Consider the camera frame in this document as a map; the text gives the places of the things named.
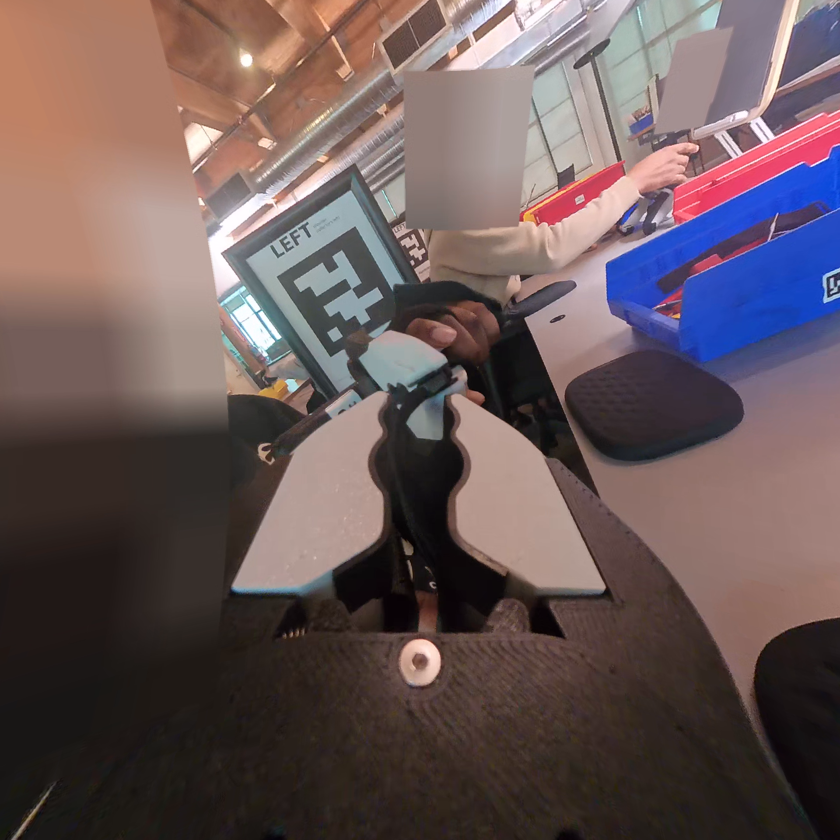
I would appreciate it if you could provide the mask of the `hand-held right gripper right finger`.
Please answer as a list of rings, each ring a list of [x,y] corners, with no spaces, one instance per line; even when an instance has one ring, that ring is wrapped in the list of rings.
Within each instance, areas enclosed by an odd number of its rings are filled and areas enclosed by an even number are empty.
[[[510,591],[536,597],[606,592],[592,553],[543,453],[462,395],[449,397],[463,459],[449,495],[449,534]]]

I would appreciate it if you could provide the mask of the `silver ventilation duct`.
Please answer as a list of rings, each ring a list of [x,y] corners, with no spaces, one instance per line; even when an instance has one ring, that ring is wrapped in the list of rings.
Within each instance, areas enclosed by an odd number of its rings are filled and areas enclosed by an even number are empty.
[[[253,173],[254,192],[278,194],[402,89],[402,75],[394,75],[382,61],[372,62],[299,131],[278,143]]]

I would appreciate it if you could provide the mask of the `red plastic storage bin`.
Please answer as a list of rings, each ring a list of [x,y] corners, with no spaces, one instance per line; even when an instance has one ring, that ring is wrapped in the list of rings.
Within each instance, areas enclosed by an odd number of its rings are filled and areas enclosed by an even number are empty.
[[[797,165],[820,163],[838,144],[839,111],[816,114],[773,140],[678,186],[673,211],[675,223],[687,223]]]
[[[625,176],[625,162],[619,161],[561,189],[540,213],[540,224],[554,225],[575,214]]]

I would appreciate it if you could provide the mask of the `black foam pad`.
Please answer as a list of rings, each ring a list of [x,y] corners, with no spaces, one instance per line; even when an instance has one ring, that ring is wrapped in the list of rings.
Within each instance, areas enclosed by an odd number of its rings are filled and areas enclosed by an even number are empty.
[[[593,448],[625,463],[703,445],[744,418],[741,397],[728,383],[657,350],[629,353],[580,374],[564,400]]]
[[[839,619],[768,642],[753,687],[764,730],[819,838],[839,838]]]

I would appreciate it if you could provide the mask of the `black framed marker sign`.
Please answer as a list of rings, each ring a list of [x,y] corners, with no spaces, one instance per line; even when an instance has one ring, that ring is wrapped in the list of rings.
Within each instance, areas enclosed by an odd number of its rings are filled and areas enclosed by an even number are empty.
[[[223,257],[328,399],[353,380],[347,338],[386,331],[394,289],[420,282],[356,165]]]

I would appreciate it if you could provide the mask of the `blue plastic storage bin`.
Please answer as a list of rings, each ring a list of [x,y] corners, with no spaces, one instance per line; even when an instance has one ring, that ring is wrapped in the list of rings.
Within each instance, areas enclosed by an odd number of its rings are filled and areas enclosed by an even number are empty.
[[[836,146],[607,262],[607,305],[697,362],[838,312],[838,208]],[[687,279],[712,253],[724,262]]]

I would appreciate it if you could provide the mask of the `small marker sign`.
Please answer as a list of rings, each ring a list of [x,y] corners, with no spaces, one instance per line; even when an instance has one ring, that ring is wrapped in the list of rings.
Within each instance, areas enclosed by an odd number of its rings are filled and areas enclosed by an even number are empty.
[[[391,222],[393,235],[420,282],[429,281],[430,263],[426,235],[423,230],[409,227],[404,215]]]

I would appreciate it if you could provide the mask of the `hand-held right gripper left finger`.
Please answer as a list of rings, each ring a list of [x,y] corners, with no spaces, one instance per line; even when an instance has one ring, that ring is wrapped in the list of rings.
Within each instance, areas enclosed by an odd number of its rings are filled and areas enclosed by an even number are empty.
[[[375,474],[389,395],[376,392],[311,432],[286,471],[232,583],[238,595],[326,597],[335,574],[378,550],[392,525]]]

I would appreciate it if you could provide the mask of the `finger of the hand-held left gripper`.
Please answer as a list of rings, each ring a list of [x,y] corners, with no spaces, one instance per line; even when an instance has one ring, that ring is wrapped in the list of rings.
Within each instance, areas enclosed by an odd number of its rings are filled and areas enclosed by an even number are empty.
[[[360,367],[377,389],[413,389],[448,367],[440,351],[403,332],[385,331],[360,353]]]
[[[402,398],[402,418],[416,438],[439,441],[445,435],[446,401],[467,394],[463,366],[443,366],[413,385]]]

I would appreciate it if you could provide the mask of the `black panel with pale edge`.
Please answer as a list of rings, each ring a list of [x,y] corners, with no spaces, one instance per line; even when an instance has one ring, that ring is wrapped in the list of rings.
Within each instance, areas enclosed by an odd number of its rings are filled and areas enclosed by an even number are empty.
[[[748,127],[761,143],[774,138],[763,120],[780,85],[784,60],[801,3],[799,1],[723,1],[716,29],[730,29],[707,121],[691,131],[693,140],[718,139],[731,157],[729,132]]]

